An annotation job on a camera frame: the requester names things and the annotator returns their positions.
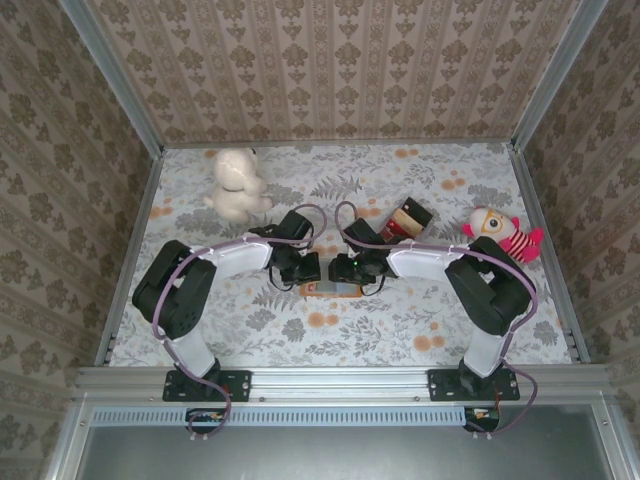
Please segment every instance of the pink stuffed toy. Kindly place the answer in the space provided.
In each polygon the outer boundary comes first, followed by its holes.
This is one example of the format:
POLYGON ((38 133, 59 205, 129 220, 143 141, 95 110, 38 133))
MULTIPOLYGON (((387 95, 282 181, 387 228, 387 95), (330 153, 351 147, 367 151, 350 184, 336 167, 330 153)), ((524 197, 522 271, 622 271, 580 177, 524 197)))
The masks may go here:
POLYGON ((476 208, 469 223, 462 226, 462 231, 470 237, 489 237, 495 240, 504 251, 518 262, 533 262, 540 255, 540 243, 544 238, 544 230, 536 228, 529 234, 520 230, 520 220, 514 217, 509 220, 506 215, 490 208, 476 208))

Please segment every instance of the wall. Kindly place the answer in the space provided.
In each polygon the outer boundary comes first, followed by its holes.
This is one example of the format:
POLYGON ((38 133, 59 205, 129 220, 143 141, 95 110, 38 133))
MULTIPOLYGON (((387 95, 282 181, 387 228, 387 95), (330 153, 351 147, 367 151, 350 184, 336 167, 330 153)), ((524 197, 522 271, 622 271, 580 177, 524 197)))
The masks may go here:
POLYGON ((510 137, 577 0, 90 0, 172 146, 510 137))
POLYGON ((57 3, 0 2, 0 478, 36 478, 54 448, 149 166, 57 3))
POLYGON ((640 2, 610 1, 525 149, 582 330, 640 447, 640 2))

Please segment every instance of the white floral mat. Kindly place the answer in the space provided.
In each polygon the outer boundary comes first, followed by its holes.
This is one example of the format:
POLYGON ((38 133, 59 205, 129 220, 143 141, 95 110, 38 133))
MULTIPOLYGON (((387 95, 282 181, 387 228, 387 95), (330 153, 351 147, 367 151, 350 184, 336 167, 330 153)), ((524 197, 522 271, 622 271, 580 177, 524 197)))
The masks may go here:
MULTIPOLYGON (((162 245, 215 245, 249 226, 279 222, 301 203, 316 203, 333 217, 347 199, 374 228, 411 196, 434 220, 432 243, 468 243, 460 227, 474 206, 495 207, 528 219, 508 152, 501 144, 378 145, 257 148, 260 174, 274 208, 250 225, 229 225, 205 207, 214 185, 213 151, 169 150, 137 261, 131 292, 162 245)), ((320 225, 318 213, 301 211, 320 225)), ((349 209, 342 215, 348 224, 349 209)), ((333 222, 316 249, 326 257, 345 252, 333 222)), ((524 267, 540 297, 536 316, 521 328, 508 359, 514 364, 570 363, 558 314, 540 260, 524 267)), ((129 302, 112 366, 169 366, 149 324, 129 302)), ((227 366, 413 366, 457 364, 472 329, 453 290, 420 279, 388 280, 377 296, 304 298, 269 285, 265 271, 242 274, 211 291, 201 320, 207 343, 227 366)))

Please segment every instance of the stuffed toy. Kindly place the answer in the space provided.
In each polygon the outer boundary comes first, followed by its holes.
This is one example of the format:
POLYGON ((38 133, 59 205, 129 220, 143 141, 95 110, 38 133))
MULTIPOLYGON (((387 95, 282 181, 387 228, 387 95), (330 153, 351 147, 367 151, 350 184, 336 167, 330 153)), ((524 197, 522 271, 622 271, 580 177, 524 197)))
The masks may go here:
POLYGON ((258 156, 252 148, 225 148, 213 158, 218 185, 204 203, 233 223, 247 223, 249 213, 264 213, 273 207, 264 180, 257 176, 258 156))
POLYGON ((523 263, 538 258, 540 243, 544 238, 542 228, 523 233, 518 217, 509 219, 496 210, 484 207, 473 211, 469 223, 462 226, 462 231, 472 238, 489 237, 495 240, 514 260, 523 263))

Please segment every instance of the white teddy bear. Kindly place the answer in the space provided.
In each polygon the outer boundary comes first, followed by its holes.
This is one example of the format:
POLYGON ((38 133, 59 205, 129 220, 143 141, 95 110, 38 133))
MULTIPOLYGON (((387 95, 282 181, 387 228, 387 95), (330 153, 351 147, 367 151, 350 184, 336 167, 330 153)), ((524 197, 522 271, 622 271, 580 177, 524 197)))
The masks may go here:
POLYGON ((225 148, 213 159, 213 174, 218 185, 204 203, 233 223, 247 223, 249 212, 264 213, 273 207, 269 197, 260 194, 267 189, 256 175, 258 156, 253 148, 225 148))

